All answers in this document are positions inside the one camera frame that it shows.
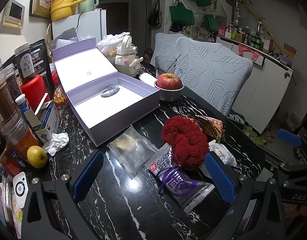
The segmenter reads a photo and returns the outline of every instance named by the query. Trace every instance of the glass mug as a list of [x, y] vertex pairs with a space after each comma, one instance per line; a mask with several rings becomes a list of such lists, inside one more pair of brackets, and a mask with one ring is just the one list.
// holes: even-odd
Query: glass mug
[[162, 74], [171, 73], [175, 74], [176, 69], [178, 70], [176, 76], [181, 78], [183, 72], [182, 69], [177, 65], [177, 59], [169, 56], [158, 56], [156, 57], [156, 79]]

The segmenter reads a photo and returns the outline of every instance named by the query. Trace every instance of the red knitted yarn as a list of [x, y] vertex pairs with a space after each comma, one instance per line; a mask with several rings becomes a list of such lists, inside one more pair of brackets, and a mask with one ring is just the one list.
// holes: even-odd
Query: red knitted yarn
[[185, 170], [198, 169], [209, 152], [207, 136], [188, 118], [174, 116], [168, 119], [161, 136], [172, 146], [173, 160]]

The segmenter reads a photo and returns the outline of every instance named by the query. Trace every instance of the purple packaging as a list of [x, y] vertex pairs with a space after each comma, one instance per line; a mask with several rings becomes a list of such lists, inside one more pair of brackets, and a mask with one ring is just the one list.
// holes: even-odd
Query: purple packaging
[[[162, 169], [173, 166], [177, 166], [177, 164], [172, 160], [172, 151], [169, 144], [165, 144], [145, 164], [146, 169], [151, 171], [155, 176]], [[186, 213], [193, 210], [215, 188], [210, 183], [190, 179], [181, 171], [176, 171], [176, 168], [163, 170], [159, 174], [159, 180], [165, 183], [167, 189]]]

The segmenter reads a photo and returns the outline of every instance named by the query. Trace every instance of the light green electric kettle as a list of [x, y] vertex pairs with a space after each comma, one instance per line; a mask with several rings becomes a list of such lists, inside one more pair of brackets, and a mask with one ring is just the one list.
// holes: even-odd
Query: light green electric kettle
[[79, 5], [79, 13], [91, 12], [95, 10], [95, 6], [99, 4], [99, 0], [87, 0]]

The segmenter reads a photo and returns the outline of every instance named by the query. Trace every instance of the yellow saucepan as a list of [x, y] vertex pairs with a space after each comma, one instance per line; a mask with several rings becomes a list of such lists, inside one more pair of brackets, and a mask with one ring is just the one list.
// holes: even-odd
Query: yellow saucepan
[[54, 0], [51, 3], [51, 20], [55, 22], [75, 14], [75, 5], [87, 0]]

